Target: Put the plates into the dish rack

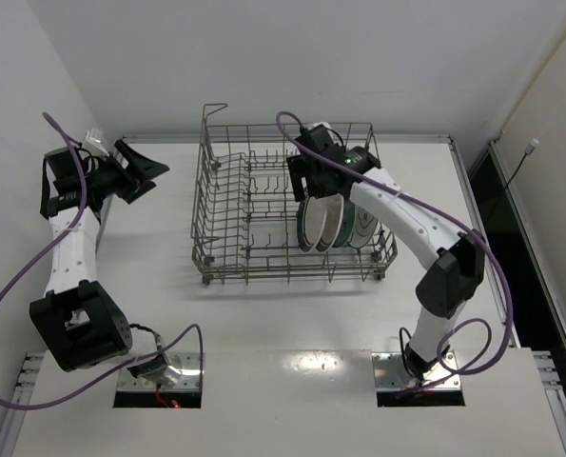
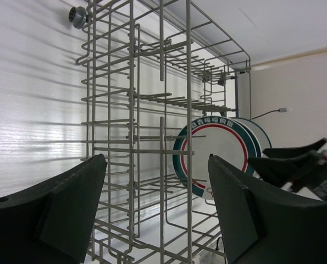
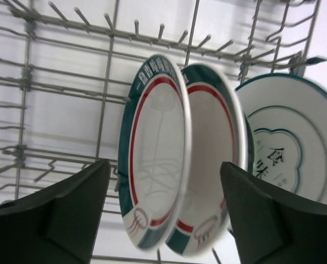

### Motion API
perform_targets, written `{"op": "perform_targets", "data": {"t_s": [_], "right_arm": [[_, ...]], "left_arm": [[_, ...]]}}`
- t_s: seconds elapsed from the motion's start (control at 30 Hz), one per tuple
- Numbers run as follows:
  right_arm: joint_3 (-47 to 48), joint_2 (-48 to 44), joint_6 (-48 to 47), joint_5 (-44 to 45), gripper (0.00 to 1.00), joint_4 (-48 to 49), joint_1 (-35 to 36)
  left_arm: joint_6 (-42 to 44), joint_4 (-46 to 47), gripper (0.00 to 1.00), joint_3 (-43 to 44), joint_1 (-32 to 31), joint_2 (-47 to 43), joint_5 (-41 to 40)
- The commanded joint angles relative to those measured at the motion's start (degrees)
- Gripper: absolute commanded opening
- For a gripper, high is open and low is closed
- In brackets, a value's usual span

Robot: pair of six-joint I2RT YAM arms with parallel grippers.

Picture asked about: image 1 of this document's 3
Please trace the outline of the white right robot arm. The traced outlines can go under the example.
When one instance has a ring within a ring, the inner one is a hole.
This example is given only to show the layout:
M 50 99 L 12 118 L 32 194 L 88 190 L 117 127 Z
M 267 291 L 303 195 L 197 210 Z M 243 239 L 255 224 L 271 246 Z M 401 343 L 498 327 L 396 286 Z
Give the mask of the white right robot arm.
M 424 268 L 416 287 L 419 319 L 401 359 L 410 377 L 423 380 L 445 355 L 443 336 L 483 280 L 484 255 L 476 240 L 410 203 L 375 155 L 336 143 L 327 126 L 301 127 L 293 143 L 299 154 L 288 158 L 287 165 L 296 198 L 341 195 L 389 228 Z

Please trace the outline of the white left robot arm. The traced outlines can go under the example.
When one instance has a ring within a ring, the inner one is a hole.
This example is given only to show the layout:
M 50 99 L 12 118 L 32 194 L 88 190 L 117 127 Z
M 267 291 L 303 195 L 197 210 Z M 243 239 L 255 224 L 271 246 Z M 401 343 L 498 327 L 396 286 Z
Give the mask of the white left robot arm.
M 126 355 L 133 345 L 126 316 L 97 279 L 102 209 L 111 196 L 138 200 L 169 167 L 123 140 L 114 147 L 108 152 L 86 139 L 43 160 L 40 213 L 56 245 L 45 293 L 30 303 L 29 317 L 66 372 Z

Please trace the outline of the teal red rimmed plate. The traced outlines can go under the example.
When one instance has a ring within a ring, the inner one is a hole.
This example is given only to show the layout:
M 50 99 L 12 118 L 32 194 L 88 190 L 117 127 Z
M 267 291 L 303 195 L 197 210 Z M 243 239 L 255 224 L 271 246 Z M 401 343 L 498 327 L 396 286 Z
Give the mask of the teal red rimmed plate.
M 325 198 L 308 197 L 300 202 L 297 214 L 296 233 L 299 249 L 310 252 L 322 238 L 326 222 L 327 203 Z
M 343 209 L 344 199 L 341 195 L 336 194 L 327 198 L 325 224 L 316 245 L 317 252 L 327 252 L 333 247 L 341 230 Z

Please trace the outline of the white gold rimmed plate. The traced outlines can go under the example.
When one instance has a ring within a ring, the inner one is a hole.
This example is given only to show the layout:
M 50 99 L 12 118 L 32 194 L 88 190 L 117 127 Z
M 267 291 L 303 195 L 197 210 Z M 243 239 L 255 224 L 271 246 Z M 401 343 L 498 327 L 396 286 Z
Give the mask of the white gold rimmed plate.
M 347 245 L 350 248 L 359 249 L 367 246 L 376 232 L 379 221 L 369 211 L 355 206 L 355 222 L 353 231 L 348 239 Z

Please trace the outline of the blue floral green plate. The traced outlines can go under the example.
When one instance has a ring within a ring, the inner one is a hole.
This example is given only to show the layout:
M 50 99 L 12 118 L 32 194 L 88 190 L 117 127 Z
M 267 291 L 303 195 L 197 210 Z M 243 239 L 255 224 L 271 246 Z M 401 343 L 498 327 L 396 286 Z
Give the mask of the blue floral green plate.
M 354 232 L 356 220 L 356 207 L 349 200 L 343 200 L 342 223 L 338 236 L 333 244 L 334 248 L 343 248 Z

